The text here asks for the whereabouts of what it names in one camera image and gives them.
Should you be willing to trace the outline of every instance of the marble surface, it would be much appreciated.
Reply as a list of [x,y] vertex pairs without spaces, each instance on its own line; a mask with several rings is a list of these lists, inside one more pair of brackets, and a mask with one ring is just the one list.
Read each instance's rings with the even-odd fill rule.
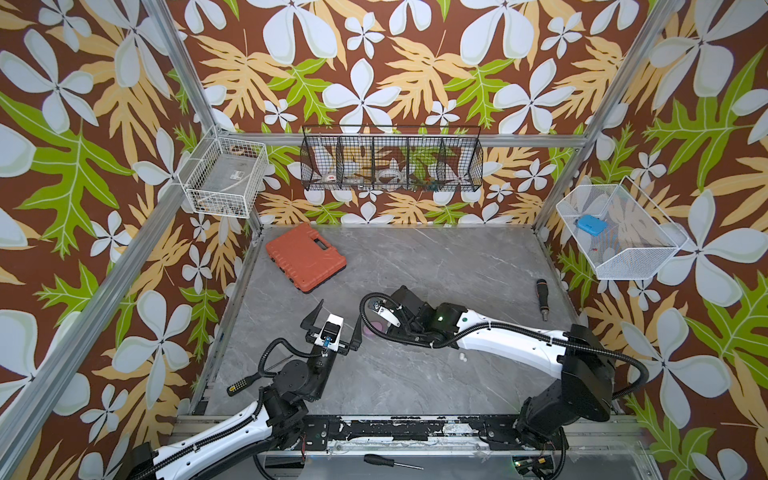
[[[304,294],[260,252],[224,353],[206,410],[230,415],[257,396],[261,379],[245,392],[227,396],[225,388],[257,370],[266,345],[282,336],[309,351],[301,319],[321,299],[324,311],[345,319],[349,339],[363,295],[392,293],[401,285],[432,306],[458,303],[502,321],[548,329],[569,329],[572,308],[559,279],[528,228],[318,227],[346,256],[347,267]],[[265,230],[265,241],[286,230]],[[541,319],[535,280],[550,286],[549,322]],[[550,385],[552,378],[510,359],[475,350],[427,350],[363,336],[360,349],[338,356],[321,400],[308,403],[314,414],[507,414]],[[270,366],[288,356],[278,346]]]

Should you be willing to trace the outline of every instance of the wall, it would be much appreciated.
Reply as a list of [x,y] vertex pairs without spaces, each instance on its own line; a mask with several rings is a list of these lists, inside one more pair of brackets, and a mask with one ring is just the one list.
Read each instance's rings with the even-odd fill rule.
[[603,344],[648,365],[626,406],[665,478],[768,472],[766,12],[687,2],[576,180],[632,176],[690,235],[680,255],[651,280],[598,282],[557,217],[541,232]]
[[[636,0],[168,5],[220,125],[265,133],[444,122],[490,134],[579,132],[648,9]],[[298,153],[270,156],[274,173],[257,201],[267,222],[530,223],[558,169],[556,153],[494,149],[474,194],[305,193]]]
[[[0,415],[200,136],[152,22],[117,5],[0,2]],[[241,222],[179,210],[15,478],[112,478],[126,449],[162,442],[246,246]]]

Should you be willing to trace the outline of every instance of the black cable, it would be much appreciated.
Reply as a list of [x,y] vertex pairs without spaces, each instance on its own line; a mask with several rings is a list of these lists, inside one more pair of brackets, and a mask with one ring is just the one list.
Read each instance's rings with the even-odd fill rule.
[[560,460],[558,460],[558,466],[555,467],[554,472],[547,475],[545,480],[555,480],[563,472],[563,468],[565,468],[565,430],[563,430],[563,427],[560,427],[558,434],[560,435]]
[[550,337],[549,335],[545,335],[544,333],[534,332],[533,330],[529,330],[517,325],[512,325],[510,323],[502,323],[502,322],[478,323],[476,325],[470,326],[468,329],[463,330],[460,333],[457,333],[455,336],[453,336],[450,339],[444,340],[442,342],[437,342],[437,343],[417,342],[415,340],[389,335],[375,328],[371,323],[371,321],[368,319],[368,315],[366,314],[366,302],[368,302],[368,300],[372,298],[380,298],[383,300],[388,300],[389,302],[392,302],[395,305],[398,305],[398,303],[395,300],[393,300],[391,296],[385,293],[368,293],[362,298],[362,300],[360,300],[359,310],[360,310],[360,317],[362,318],[362,321],[366,324],[368,329],[371,330],[376,336],[379,336],[385,340],[389,340],[390,342],[402,343],[404,345],[421,346],[423,348],[428,348],[428,349],[430,348],[441,349],[456,343],[458,340],[464,338],[470,333],[474,333],[474,332],[477,332],[478,330],[483,330],[483,329],[496,328],[496,329],[502,329],[502,330],[509,330],[511,332],[516,332],[522,335],[530,336],[531,338],[534,338],[536,340],[541,340],[542,342],[549,343],[551,345],[564,346],[565,348],[569,348],[569,349],[580,350],[582,352],[593,353],[595,355],[606,356],[608,358],[621,360],[622,362],[626,362],[634,366],[640,372],[640,376],[637,378],[637,380],[632,382],[629,386],[626,386],[623,389],[618,390],[617,392],[614,392],[613,395],[611,396],[611,399],[617,399],[622,396],[629,395],[632,392],[636,392],[637,390],[640,389],[640,387],[645,385],[645,383],[648,381],[648,368],[646,368],[646,366],[640,360],[634,359],[629,355],[624,355],[621,352],[615,352],[613,350],[596,349],[590,346],[581,345],[580,343],[572,343],[572,342],[568,342],[567,340],[553,338],[553,337]]
[[277,480],[277,478],[274,478],[272,475],[266,473],[266,470],[261,465],[261,462],[259,462],[258,454],[253,456],[253,463],[256,464],[256,470],[258,470],[261,476],[263,476],[266,480]]
[[282,337],[281,337],[281,338],[279,338],[279,339],[274,339],[274,340],[272,340],[272,342],[271,342],[271,343],[270,343],[270,344],[269,344],[269,345],[268,345],[268,346],[265,348],[265,350],[264,350],[264,353],[261,355],[261,360],[259,360],[259,374],[260,374],[262,377],[267,377],[267,378],[270,378],[270,379],[271,379],[271,378],[273,378],[273,377],[276,377],[276,376],[277,376],[277,372],[267,372],[267,371],[264,369],[264,366],[266,365],[266,359],[267,359],[267,357],[269,357],[269,356],[270,356],[270,354],[272,353],[272,350],[274,350],[274,349],[275,349],[275,347],[276,347],[276,346],[278,346],[278,345],[279,345],[279,344],[281,344],[281,343],[282,343],[282,344],[283,344],[283,345],[284,345],[284,346],[285,346],[285,347],[288,349],[288,351],[289,351],[289,352],[291,352],[293,355],[295,355],[295,356],[300,356],[300,357],[301,357],[301,358],[303,358],[303,359],[311,359],[311,358],[313,358],[313,357],[316,357],[316,356],[321,356],[321,355],[322,355],[322,353],[304,353],[304,352],[302,352],[301,350],[298,350],[298,349],[296,349],[296,347],[295,347],[295,346],[291,345],[291,344],[288,342],[288,340],[286,340],[286,339],[284,339],[284,338],[282,338]]
[[232,433],[235,433],[237,430],[242,429],[244,426],[248,425],[249,423],[253,422],[256,417],[259,416],[259,412],[261,411],[261,407],[263,405],[264,401],[264,391],[263,388],[259,389],[259,399],[256,403],[256,411],[253,412],[252,415],[248,416],[246,419],[244,419],[242,422],[238,423],[237,425],[233,425],[229,427],[226,430],[222,430],[221,432],[215,433],[214,435],[211,435],[210,437],[206,437],[205,439],[200,440],[199,442],[195,442],[192,445],[189,445],[187,447],[184,447],[183,449],[179,450],[178,452],[174,453],[170,457],[166,458],[165,460],[160,461],[156,465],[152,465],[150,468],[147,468],[143,472],[140,472],[136,474],[135,476],[131,477],[131,480],[144,480],[145,478],[149,477],[150,475],[154,475],[156,472],[161,470],[164,467],[167,467],[171,463],[177,461],[179,458],[185,456],[188,453],[194,452],[195,450],[199,449],[202,446],[208,445],[210,443],[213,443],[217,440],[221,440],[222,438],[226,437],[227,435],[230,435]]

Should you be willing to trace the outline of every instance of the screwdriver shaft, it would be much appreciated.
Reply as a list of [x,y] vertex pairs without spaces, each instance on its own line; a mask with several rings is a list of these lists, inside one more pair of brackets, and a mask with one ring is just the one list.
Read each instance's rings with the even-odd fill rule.
[[395,465],[399,467],[408,467],[408,468],[415,468],[416,470],[423,470],[423,467],[417,467],[415,465],[406,465],[405,463],[396,463]]

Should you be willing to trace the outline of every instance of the white wire basket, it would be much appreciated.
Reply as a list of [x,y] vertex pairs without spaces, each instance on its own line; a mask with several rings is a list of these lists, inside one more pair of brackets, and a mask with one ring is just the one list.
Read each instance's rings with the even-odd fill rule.
[[192,210],[199,214],[248,218],[269,161],[266,145],[230,137],[215,138],[198,157],[184,183]]
[[[647,280],[688,238],[629,177],[619,184],[579,185],[557,210],[598,280]],[[585,215],[607,226],[593,236],[577,226]]]

